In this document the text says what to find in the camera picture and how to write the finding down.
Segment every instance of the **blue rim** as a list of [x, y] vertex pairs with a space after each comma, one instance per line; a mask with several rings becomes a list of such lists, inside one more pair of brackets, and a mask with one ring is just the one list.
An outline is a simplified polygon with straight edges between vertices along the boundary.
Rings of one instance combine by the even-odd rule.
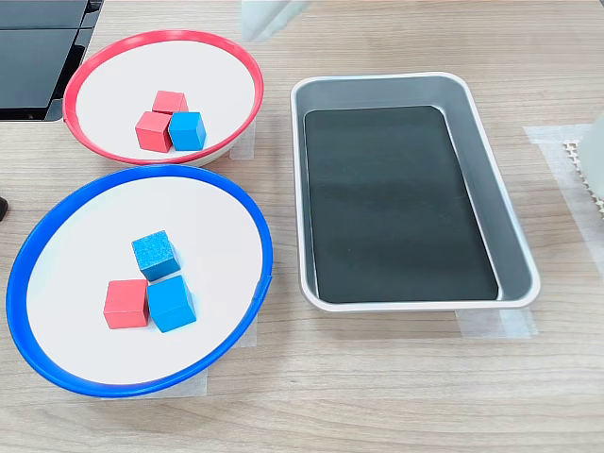
[[[138, 384], [118, 385], [102, 384], [72, 375], [60, 368], [46, 356], [31, 331], [26, 307], [27, 286], [29, 284], [31, 272], [50, 238], [52, 238], [60, 226], [85, 203], [92, 200], [100, 193], [120, 184], [137, 179], [158, 176], [181, 176], [207, 182], [230, 193], [239, 200], [250, 213], [256, 223], [262, 243], [262, 272], [249, 309], [245, 313], [242, 321], [235, 327], [232, 333], [216, 347], [216, 349], [200, 361], [171, 376]], [[223, 354], [239, 340], [260, 310], [264, 297], [271, 284], [272, 269], [273, 245], [266, 220], [254, 200], [252, 200], [252, 198], [237, 184], [225, 177], [209, 172], [208, 170], [188, 166], [149, 165], [130, 168], [112, 175], [101, 177], [75, 191], [50, 210], [29, 234], [15, 259], [12, 271], [10, 272], [10, 278], [8, 279], [8, 327], [10, 328], [12, 339], [19, 348], [24, 359], [34, 370], [46, 379], [57, 384], [59, 387], [79, 394], [109, 398], [150, 394], [178, 384], [206, 369], [220, 359], [220, 357], [222, 357]]]

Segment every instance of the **wood grain surface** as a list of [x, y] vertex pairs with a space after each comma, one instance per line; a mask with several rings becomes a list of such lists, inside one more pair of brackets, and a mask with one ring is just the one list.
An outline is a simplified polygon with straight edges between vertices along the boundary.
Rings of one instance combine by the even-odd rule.
[[[240, 3], [108, 1], [89, 54], [125, 36], [194, 28], [241, 40]], [[604, 451], [604, 288], [523, 126], [604, 110], [597, 0], [316, 1], [246, 44], [266, 82], [256, 157], [208, 166], [260, 204], [275, 280], [258, 346], [230, 351], [199, 398], [70, 394], [22, 359], [0, 308], [0, 451]], [[448, 71], [470, 85], [541, 270], [530, 340], [463, 338], [453, 312], [330, 315], [297, 284], [289, 93], [307, 76]], [[0, 294], [26, 235], [63, 197], [123, 168], [63, 122], [0, 124]]]

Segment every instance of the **red-rimmed bowl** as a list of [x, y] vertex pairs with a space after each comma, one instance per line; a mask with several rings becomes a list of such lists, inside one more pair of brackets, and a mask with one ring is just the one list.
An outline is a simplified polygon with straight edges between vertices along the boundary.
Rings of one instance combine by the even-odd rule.
[[[158, 91], [184, 92], [189, 110], [201, 112], [203, 150], [139, 147], [135, 126]], [[235, 42], [202, 31], [151, 31], [115, 42], [82, 64], [65, 91], [63, 116], [82, 144], [106, 158], [203, 165], [241, 138], [263, 95], [260, 67]]]

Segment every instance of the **tray rim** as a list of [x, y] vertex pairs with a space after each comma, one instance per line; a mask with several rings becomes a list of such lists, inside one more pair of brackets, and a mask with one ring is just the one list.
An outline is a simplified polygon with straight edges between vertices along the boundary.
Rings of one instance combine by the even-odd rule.
[[[138, 179], [163, 176], [188, 177], [211, 184], [237, 199], [253, 218], [262, 244], [262, 268], [249, 308], [230, 335], [213, 351], [196, 363], [170, 376], [136, 384], [105, 384], [73, 375], [56, 365], [44, 353], [29, 324], [26, 307], [27, 287], [36, 261], [55, 232], [88, 201], [121, 184]], [[128, 168], [102, 176], [71, 193], [52, 208], [29, 233], [17, 254], [8, 278], [6, 299], [8, 328], [25, 361], [41, 376], [59, 387], [78, 394], [106, 398], [150, 394], [178, 384], [208, 368], [241, 338], [260, 311], [271, 284], [272, 269], [273, 245], [268, 224], [256, 202], [237, 184], [224, 176], [197, 167], [163, 164]]]
[[[346, 81], [346, 80], [376, 80], [376, 79], [393, 79], [393, 78], [418, 78], [418, 77], [444, 77], [452, 80], [460, 85], [472, 110], [472, 115], [476, 120], [478, 134], [484, 146], [487, 159], [491, 164], [495, 182], [499, 188], [503, 204], [506, 212], [510, 217], [514, 234], [518, 240], [520, 248], [523, 251], [523, 256], [526, 260], [528, 272], [530, 274], [532, 284], [529, 291], [522, 297], [514, 300], [454, 300], [454, 301], [410, 301], [410, 302], [355, 302], [355, 303], [331, 303], [319, 298], [310, 288], [308, 283], [308, 274], [306, 268], [306, 248], [305, 248], [305, 214], [303, 210], [304, 201], [302, 199], [302, 174], [301, 174], [301, 157], [299, 137], [300, 130], [298, 127], [297, 117], [297, 96], [298, 92], [305, 86], [315, 82], [322, 81]], [[475, 310], [475, 309], [519, 309], [523, 308], [537, 298], [541, 292], [541, 278], [537, 270], [537, 265], [530, 253], [529, 243], [520, 226], [518, 217], [513, 209], [512, 201], [503, 182], [503, 177], [496, 165], [493, 149], [489, 144], [489, 140], [484, 130], [478, 108], [474, 101], [474, 97], [470, 92], [467, 83], [459, 76], [446, 72], [423, 72], [409, 73], [398, 75], [340, 75], [340, 76], [318, 76], [305, 78], [294, 85], [290, 95], [290, 104], [292, 110], [292, 139], [294, 147], [294, 199], [295, 199], [295, 214], [296, 214], [296, 239], [298, 248], [298, 283], [304, 297], [315, 307], [327, 312], [367, 312], [367, 311], [444, 311], [444, 310]]]
[[[133, 159], [113, 154], [110, 151], [101, 148], [99, 145], [90, 140], [88, 136], [84, 133], [77, 117], [77, 97], [79, 95], [79, 91], [82, 88], [83, 83], [86, 81], [89, 75], [96, 70], [96, 68], [98, 68], [101, 64], [108, 61], [109, 59], [112, 59], [120, 54], [123, 54], [124, 52], [127, 52], [128, 50], [132, 50], [137, 47], [141, 47], [148, 44], [155, 44], [158, 42], [169, 41], [192, 41], [213, 45], [214, 47], [218, 47], [228, 52], [245, 66], [254, 81], [254, 105], [252, 106], [252, 109], [249, 115], [247, 116], [246, 120], [241, 126], [239, 126], [237, 130], [235, 130], [235, 132], [233, 132], [221, 142], [215, 144], [214, 146], [210, 146], [207, 149], [203, 149], [201, 151], [187, 154], [184, 156], [175, 156], [167, 159]], [[104, 49], [94, 54], [92, 57], [87, 59], [79, 68], [77, 68], [77, 71], [75, 71], [74, 75], [67, 84], [67, 87], [65, 88], [65, 94], [63, 96], [63, 121], [65, 122], [69, 130], [72, 132], [74, 137], [80, 143], [82, 143], [94, 153], [103, 156], [104, 158], [134, 165], [186, 163], [202, 158], [207, 158], [208, 156], [213, 155], [214, 153], [217, 153], [217, 157], [219, 157], [222, 154], [221, 151], [225, 151], [225, 148], [227, 146], [234, 143], [238, 138], [240, 138], [243, 132], [256, 119], [256, 116], [258, 115], [258, 112], [262, 105], [263, 97], [264, 79], [262, 77], [262, 71], [260, 70], [260, 67], [256, 60], [249, 54], [249, 52], [247, 52], [243, 47], [241, 47], [237, 43], [228, 40], [227, 38], [223, 38], [222, 36], [218, 36], [205, 31], [155, 30], [140, 33], [138, 35], [129, 36], [127, 38], [119, 40], [118, 42], [114, 42], [113, 44], [108, 45]]]

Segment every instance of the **black object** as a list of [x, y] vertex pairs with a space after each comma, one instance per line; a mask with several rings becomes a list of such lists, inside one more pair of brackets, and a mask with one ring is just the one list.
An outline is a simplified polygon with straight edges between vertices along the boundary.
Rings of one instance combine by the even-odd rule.
[[4, 219], [8, 210], [8, 201], [0, 196], [0, 220]]
[[432, 107], [305, 118], [312, 243], [331, 303], [494, 300], [445, 118]]
[[0, 1], [0, 120], [54, 121], [102, 0]]

